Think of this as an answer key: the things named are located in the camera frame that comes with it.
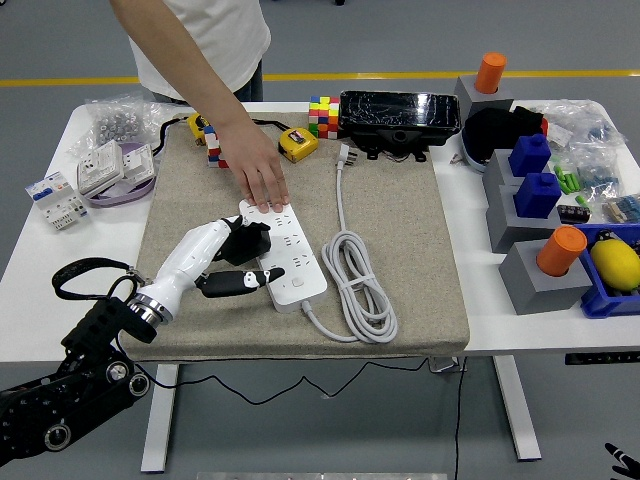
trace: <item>robotic finger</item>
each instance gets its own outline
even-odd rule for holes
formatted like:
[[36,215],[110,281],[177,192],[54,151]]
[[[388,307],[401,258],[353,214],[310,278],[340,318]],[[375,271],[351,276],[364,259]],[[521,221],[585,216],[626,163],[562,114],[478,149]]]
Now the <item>robotic finger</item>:
[[255,272],[216,272],[201,276],[196,286],[207,298],[233,297],[255,292],[283,275],[284,269],[279,267]]

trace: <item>plastic bag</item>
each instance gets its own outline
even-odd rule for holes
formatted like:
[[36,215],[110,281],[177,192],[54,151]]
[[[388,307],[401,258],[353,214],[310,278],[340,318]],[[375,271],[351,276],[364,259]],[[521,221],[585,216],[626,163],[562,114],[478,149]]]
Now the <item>plastic bag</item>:
[[554,100],[532,110],[542,113],[549,122],[547,138],[552,151],[566,151],[572,143],[596,143],[613,148],[626,143],[624,135],[591,100]]
[[612,223],[640,223],[640,194],[610,198],[602,211]]
[[160,127],[175,108],[159,102],[143,100],[142,92],[128,93],[86,103],[92,116],[90,128],[68,150],[84,159],[91,152],[116,140],[118,143],[159,144]]
[[621,194],[615,149],[593,143],[572,144],[570,159],[588,202]]

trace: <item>felt board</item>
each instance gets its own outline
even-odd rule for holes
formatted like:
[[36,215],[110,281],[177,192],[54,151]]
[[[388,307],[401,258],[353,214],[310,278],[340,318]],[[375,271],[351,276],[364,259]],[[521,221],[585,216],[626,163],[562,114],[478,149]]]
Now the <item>felt board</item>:
[[[302,113],[252,113],[285,125],[307,124]],[[263,131],[277,144],[282,133]],[[340,230],[336,203],[339,140],[320,140],[318,149],[293,164],[282,157],[291,205],[329,284],[313,305],[325,327],[351,335],[337,287],[320,251]],[[357,153],[342,179],[348,230],[363,238],[373,271],[398,317],[399,332],[388,344],[339,343],[325,337],[302,311],[278,313],[266,288],[221,299],[197,289],[182,297],[169,325],[158,327],[151,344],[121,334],[124,349],[139,361],[189,362],[258,358],[377,358],[461,353],[469,325],[453,259],[449,232],[430,160],[413,157],[368,160]],[[232,172],[207,165],[207,150],[195,144],[185,122],[169,128],[154,199],[137,268],[153,278],[191,228],[239,213],[242,195]],[[208,271],[258,269],[252,260],[239,267],[213,262]]]

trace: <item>gray block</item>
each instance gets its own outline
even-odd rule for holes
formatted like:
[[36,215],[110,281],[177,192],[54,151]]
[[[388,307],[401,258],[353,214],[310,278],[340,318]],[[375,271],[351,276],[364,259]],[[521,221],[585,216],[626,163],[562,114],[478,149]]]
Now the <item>gray block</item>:
[[561,225],[558,211],[554,208],[548,218],[524,218],[516,213],[514,195],[520,187],[500,185],[499,200],[487,209],[487,227],[493,253],[507,253],[515,242],[549,238]]
[[[482,185],[484,185],[484,193],[487,196],[489,205],[500,198],[500,185],[520,186],[524,177],[515,177],[511,171],[509,157],[513,150],[496,149],[493,151],[491,159],[487,163],[487,168],[482,174]],[[543,173],[551,173],[549,165],[545,165]]]
[[546,242],[514,243],[498,268],[518,315],[571,308],[592,285],[579,259],[562,277],[542,272],[536,257]]
[[499,108],[510,110],[513,104],[513,94],[509,90],[499,88],[496,93],[486,94],[476,90],[477,75],[461,75],[456,81],[453,94],[458,97],[460,104],[460,120],[462,125],[476,112],[483,108]]

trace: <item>floor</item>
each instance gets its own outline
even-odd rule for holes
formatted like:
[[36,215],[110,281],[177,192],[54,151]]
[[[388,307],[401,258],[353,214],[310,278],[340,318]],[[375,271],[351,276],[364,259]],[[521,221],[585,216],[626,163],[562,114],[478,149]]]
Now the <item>floor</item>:
[[[640,73],[640,3],[635,0],[347,0],[343,7],[330,0],[261,3],[273,35],[264,58],[267,79],[274,74],[404,72],[400,79],[267,81],[266,100],[306,101],[312,94],[347,89],[452,93],[455,72],[477,70],[482,54],[495,50],[509,58],[508,71],[529,72],[504,78],[501,88],[519,99],[601,103],[640,158],[640,113],[634,104],[640,79],[628,74]],[[73,109],[139,87],[20,82],[135,76],[127,38],[107,2],[8,0],[0,7],[0,25],[3,271],[31,208],[24,187],[45,175]],[[636,365],[565,366],[558,353],[518,355],[516,361],[543,458],[517,461],[491,359],[470,358],[462,388],[460,479],[610,478],[614,461],[605,442],[640,458]],[[413,367],[419,362],[388,363]],[[185,366],[181,378],[216,373],[259,400],[302,375],[335,391],[362,364],[216,362]],[[2,365],[0,388],[55,367]],[[177,396],[167,469],[158,477],[253,471],[438,472],[453,478],[459,379],[459,374],[438,376],[427,369],[369,366],[336,398],[301,385],[260,407],[213,381],[185,387]],[[61,453],[8,464],[0,469],[0,480],[140,478],[150,402],[147,396]]]

